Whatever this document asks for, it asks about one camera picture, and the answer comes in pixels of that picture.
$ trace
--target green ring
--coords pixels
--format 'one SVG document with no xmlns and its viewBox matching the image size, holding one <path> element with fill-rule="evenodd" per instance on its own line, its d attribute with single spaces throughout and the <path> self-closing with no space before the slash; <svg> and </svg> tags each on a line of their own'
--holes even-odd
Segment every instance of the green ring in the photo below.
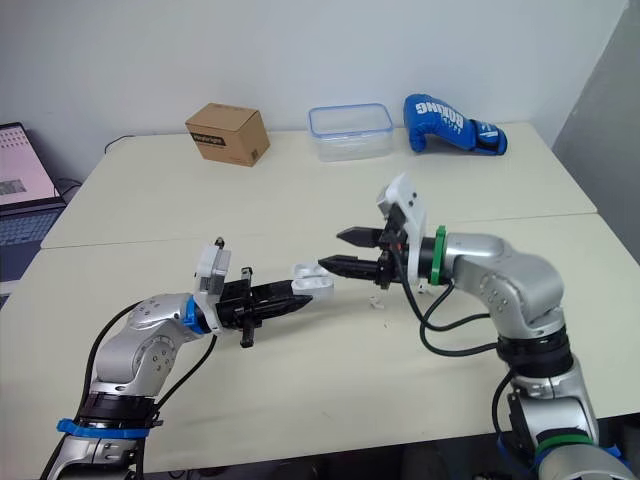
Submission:
<svg viewBox="0 0 640 480">
<path fill-rule="evenodd" d="M 575 434 L 566 434 L 566 435 L 557 435 L 555 437 L 547 438 L 543 440 L 536 448 L 536 455 L 539 455 L 544 450 L 549 448 L 558 446 L 558 445 L 571 445 L 576 443 L 586 443 L 593 444 L 593 441 L 586 435 L 581 435 L 578 433 Z"/>
<path fill-rule="evenodd" d="M 436 230 L 436 243 L 433 247 L 433 262 L 431 262 L 431 285 L 440 285 L 440 267 L 444 258 L 444 240 L 447 237 L 447 228 L 440 225 Z"/>
</svg>

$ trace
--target blue boxing glove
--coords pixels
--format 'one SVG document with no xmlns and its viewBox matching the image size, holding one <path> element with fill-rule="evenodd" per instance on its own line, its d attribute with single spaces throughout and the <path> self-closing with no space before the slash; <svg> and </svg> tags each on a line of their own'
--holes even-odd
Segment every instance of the blue boxing glove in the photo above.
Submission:
<svg viewBox="0 0 640 480">
<path fill-rule="evenodd" d="M 414 152 L 427 148 L 426 135 L 444 138 L 456 147 L 487 155 L 502 155 L 507 137 L 491 123 L 465 118 L 448 103 L 416 93 L 404 101 L 404 125 Z"/>
</svg>

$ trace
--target laptop keyboard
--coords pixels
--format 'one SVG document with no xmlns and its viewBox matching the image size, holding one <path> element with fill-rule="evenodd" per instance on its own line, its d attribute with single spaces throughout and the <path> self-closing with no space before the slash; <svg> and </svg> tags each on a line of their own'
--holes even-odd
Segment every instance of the laptop keyboard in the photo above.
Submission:
<svg viewBox="0 0 640 480">
<path fill-rule="evenodd" d="M 41 241 L 59 212 L 0 220 L 0 247 Z"/>
</svg>

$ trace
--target robotic arm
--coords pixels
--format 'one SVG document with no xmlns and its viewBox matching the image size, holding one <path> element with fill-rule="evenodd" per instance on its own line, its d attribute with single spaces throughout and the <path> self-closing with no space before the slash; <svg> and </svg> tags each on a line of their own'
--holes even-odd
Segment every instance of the robotic arm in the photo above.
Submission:
<svg viewBox="0 0 640 480">
<path fill-rule="evenodd" d="M 312 299 L 294 295 L 290 280 L 251 287 L 249 267 L 240 280 L 225 283 L 230 257 L 218 239 L 198 262 L 193 294 L 153 296 L 125 309 L 101 332 L 87 365 L 80 408 L 74 419 L 58 423 L 64 436 L 41 479 L 142 478 L 144 441 L 162 424 L 160 408 L 204 363 L 217 336 L 241 330 L 241 346 L 251 347 L 262 320 L 298 310 Z M 128 312 L 124 328 L 98 350 L 107 330 Z M 212 339 L 200 362 L 156 403 L 180 347 L 206 334 Z M 133 464 L 135 472 L 129 468 Z"/>
<path fill-rule="evenodd" d="M 560 305 L 564 287 L 553 266 L 491 235 L 447 234 L 440 227 L 435 237 L 425 237 L 425 209 L 404 174 L 383 190 L 378 206 L 387 220 L 384 229 L 353 227 L 338 234 L 356 246 L 381 248 L 377 261 L 335 255 L 319 263 L 337 275 L 372 280 L 383 289 L 402 283 L 413 305 L 409 285 L 421 278 L 480 299 L 489 310 L 498 342 L 471 353 L 495 346 L 508 366 L 502 387 L 511 383 L 514 453 L 538 467 L 544 480 L 635 478 L 597 447 L 598 424 L 580 364 L 569 348 Z M 424 332 L 430 328 L 428 314 L 417 315 Z M 432 351 L 450 356 L 464 352 Z M 500 392 L 494 398 L 495 409 Z M 494 423 L 499 431 L 495 413 Z"/>
</svg>

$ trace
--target cardboard box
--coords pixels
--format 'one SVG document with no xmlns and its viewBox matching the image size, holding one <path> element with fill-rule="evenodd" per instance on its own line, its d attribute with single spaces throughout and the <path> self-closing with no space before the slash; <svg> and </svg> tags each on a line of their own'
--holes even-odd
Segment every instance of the cardboard box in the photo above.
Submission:
<svg viewBox="0 0 640 480">
<path fill-rule="evenodd" d="M 210 103 L 186 125 L 208 160 L 252 167 L 269 148 L 260 112 L 251 108 Z"/>
</svg>

